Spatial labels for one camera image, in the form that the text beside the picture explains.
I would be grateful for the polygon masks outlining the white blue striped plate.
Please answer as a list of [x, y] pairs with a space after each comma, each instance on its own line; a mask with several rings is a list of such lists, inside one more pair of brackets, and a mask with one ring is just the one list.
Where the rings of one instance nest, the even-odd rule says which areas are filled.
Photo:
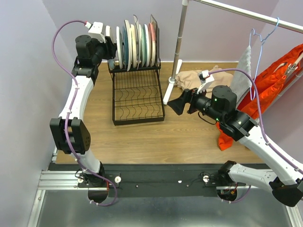
[[117, 44], [117, 54], [118, 54], [118, 61], [119, 61], [119, 68], [122, 69], [123, 64], [123, 44], [122, 44], [122, 34], [120, 32], [120, 28], [116, 27], [116, 44]]

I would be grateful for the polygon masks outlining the cream blue leaf plate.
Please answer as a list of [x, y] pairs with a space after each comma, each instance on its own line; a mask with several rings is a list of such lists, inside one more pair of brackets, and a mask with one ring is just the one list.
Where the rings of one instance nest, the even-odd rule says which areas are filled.
[[112, 29], [110, 26], [106, 26], [105, 36], [109, 37], [111, 41], [113, 41]]

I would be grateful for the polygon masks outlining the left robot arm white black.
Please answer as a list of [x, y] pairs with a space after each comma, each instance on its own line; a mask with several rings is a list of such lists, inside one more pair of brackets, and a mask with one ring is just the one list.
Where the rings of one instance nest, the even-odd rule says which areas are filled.
[[58, 150], [71, 155], [82, 169], [83, 179], [99, 187], [104, 182], [115, 184], [105, 177], [102, 163], [90, 149], [90, 133], [83, 122], [88, 97], [98, 77], [98, 67], [103, 60], [111, 60], [116, 54], [116, 45], [110, 37], [104, 41], [90, 35], [75, 39], [76, 58], [68, 74], [72, 84], [66, 104], [57, 118], [50, 120], [51, 133]]

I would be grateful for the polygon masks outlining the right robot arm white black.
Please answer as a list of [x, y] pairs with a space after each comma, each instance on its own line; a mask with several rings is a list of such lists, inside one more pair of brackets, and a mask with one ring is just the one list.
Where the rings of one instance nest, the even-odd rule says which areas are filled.
[[194, 88], [185, 89], [180, 97], [169, 101], [168, 106], [181, 115], [189, 103], [188, 114], [199, 111], [215, 120], [223, 133], [253, 151], [269, 167], [268, 170], [254, 169], [227, 161], [210, 180], [218, 186], [233, 183], [255, 186], [272, 193], [282, 204], [294, 207], [303, 197], [301, 164], [267, 138], [254, 119], [236, 109], [236, 99], [228, 86], [216, 86], [210, 98]]

